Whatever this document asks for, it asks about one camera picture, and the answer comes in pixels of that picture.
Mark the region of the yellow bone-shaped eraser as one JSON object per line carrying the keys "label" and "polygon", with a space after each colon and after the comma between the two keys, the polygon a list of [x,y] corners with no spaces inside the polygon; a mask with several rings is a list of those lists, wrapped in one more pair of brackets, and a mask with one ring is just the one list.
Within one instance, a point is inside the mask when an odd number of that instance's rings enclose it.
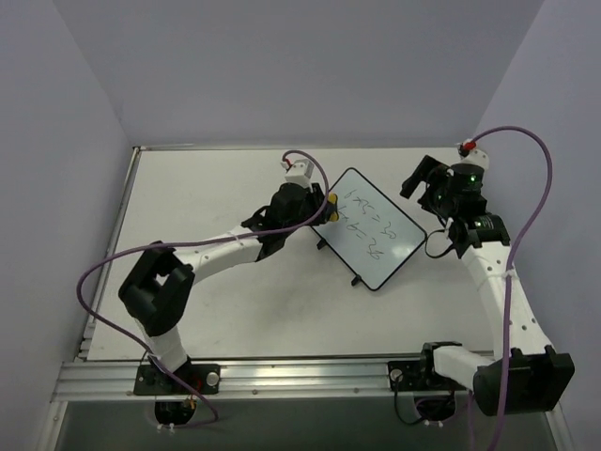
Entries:
{"label": "yellow bone-shaped eraser", "polygon": [[335,193],[328,194],[327,216],[329,222],[337,222],[339,220],[338,196]]}

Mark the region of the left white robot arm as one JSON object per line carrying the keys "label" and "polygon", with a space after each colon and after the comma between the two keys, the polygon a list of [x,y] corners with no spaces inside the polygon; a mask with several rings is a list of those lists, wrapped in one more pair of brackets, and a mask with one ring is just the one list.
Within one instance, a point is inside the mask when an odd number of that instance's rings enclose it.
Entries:
{"label": "left white robot arm", "polygon": [[335,206],[317,183],[305,188],[286,182],[270,203],[216,242],[188,251],[173,247],[146,250],[118,290],[118,298],[135,319],[150,354],[161,363],[156,383],[168,394],[182,392],[190,380],[177,325],[193,286],[240,264],[255,263],[280,251],[291,226],[327,223]]}

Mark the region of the small black-framed whiteboard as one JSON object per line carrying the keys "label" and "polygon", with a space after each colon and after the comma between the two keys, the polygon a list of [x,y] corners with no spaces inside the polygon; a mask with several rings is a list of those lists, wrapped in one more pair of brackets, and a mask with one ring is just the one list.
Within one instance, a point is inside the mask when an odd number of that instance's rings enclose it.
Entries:
{"label": "small black-framed whiteboard", "polygon": [[352,271],[352,286],[377,291],[426,241],[426,231],[354,167],[334,182],[338,220],[316,225],[318,247],[329,247]]}

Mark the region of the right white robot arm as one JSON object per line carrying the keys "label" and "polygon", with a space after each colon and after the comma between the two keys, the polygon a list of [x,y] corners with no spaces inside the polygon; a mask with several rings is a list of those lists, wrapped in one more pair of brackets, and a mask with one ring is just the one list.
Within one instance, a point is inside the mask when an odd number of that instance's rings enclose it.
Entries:
{"label": "right white robot arm", "polygon": [[417,376],[436,388],[453,381],[472,391],[480,411],[549,412],[575,373],[571,356],[555,351],[535,319],[510,258],[516,250],[502,218],[482,196],[487,166],[471,157],[447,165],[425,156],[402,183],[409,198],[420,183],[421,208],[445,225],[453,251],[476,287],[493,336],[485,358],[455,342],[426,343]]}

